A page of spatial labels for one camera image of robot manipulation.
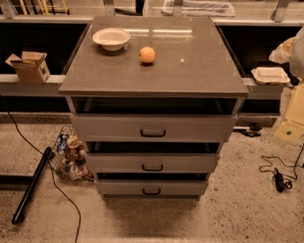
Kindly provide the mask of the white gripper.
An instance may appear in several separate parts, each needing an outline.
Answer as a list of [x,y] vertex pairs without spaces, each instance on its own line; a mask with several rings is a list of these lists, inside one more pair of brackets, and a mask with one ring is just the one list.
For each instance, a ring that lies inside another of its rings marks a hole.
[[290,100],[275,135],[283,141],[296,141],[304,134],[304,84],[291,90]]

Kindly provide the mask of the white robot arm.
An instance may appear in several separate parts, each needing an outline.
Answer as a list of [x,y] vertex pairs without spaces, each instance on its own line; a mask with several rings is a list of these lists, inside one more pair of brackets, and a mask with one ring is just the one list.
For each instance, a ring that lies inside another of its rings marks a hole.
[[300,79],[298,85],[290,91],[290,100],[275,135],[284,141],[295,141],[304,134],[304,26],[296,36],[285,40],[273,50],[271,62],[289,63],[293,76]]

